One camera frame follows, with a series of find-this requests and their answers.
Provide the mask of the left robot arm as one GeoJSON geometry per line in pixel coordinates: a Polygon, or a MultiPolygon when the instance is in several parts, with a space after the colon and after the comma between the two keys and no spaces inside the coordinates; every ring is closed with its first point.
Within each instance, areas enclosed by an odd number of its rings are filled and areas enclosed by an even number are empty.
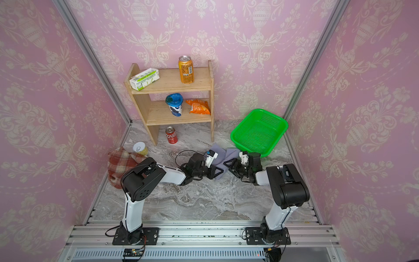
{"type": "Polygon", "coordinates": [[[179,168],[171,168],[157,163],[152,157],[147,157],[136,167],[126,172],[121,179],[124,191],[125,211],[122,219],[123,228],[128,233],[139,230],[145,199],[160,183],[171,183],[185,186],[203,178],[215,179],[223,173],[223,169],[216,167],[213,161],[218,154],[209,150],[204,155],[195,153],[187,163],[179,168]]]}

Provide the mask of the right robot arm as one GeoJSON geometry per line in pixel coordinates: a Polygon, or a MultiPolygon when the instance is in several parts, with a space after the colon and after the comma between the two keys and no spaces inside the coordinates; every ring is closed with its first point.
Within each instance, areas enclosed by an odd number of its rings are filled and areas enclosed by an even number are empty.
{"type": "Polygon", "coordinates": [[[296,166],[292,163],[263,168],[261,154],[240,152],[238,158],[224,162],[240,180],[255,186],[269,186],[274,203],[261,223],[261,235],[266,242],[286,236],[286,222],[294,211],[310,199],[310,192],[296,166]]]}

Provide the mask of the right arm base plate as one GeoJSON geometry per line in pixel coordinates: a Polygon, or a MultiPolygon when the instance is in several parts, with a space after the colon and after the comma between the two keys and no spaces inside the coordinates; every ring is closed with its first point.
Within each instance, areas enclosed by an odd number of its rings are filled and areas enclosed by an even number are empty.
{"type": "Polygon", "coordinates": [[[290,245],[290,234],[287,228],[269,230],[262,227],[246,227],[242,238],[247,245],[290,245]]]}

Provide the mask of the lavender skirt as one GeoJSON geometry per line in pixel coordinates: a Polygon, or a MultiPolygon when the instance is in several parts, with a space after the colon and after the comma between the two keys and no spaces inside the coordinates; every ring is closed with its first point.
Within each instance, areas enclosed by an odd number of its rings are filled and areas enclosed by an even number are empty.
{"type": "Polygon", "coordinates": [[[225,175],[228,172],[228,168],[224,165],[224,162],[233,158],[239,158],[240,151],[237,148],[227,148],[225,150],[221,148],[218,144],[214,144],[211,147],[211,150],[218,154],[217,158],[213,161],[212,164],[223,170],[223,173],[215,178],[215,180],[220,180],[223,177],[223,175],[225,175]]]}

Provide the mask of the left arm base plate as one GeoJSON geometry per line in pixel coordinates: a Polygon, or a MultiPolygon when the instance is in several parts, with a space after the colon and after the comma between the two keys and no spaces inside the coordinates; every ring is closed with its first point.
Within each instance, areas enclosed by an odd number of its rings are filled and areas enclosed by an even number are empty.
{"type": "Polygon", "coordinates": [[[112,244],[114,246],[123,245],[140,245],[140,246],[155,246],[159,237],[159,228],[144,228],[141,226],[139,229],[130,233],[121,222],[116,229],[113,236],[112,244]]]}

